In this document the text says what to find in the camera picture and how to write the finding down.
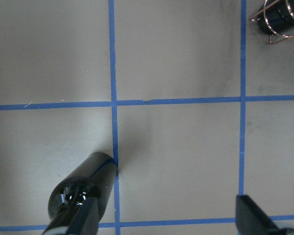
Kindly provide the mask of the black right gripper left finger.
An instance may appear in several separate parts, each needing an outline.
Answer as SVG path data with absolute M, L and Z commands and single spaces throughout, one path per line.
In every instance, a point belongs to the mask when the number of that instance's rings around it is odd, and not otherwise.
M 98 199 L 89 197 L 81 205 L 65 235 L 96 235 L 99 224 Z

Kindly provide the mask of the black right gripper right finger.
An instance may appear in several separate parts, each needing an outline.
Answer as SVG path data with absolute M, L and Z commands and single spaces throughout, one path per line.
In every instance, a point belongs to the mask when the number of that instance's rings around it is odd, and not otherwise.
M 278 235 L 280 229 L 248 196 L 237 195 L 235 225 L 241 235 Z

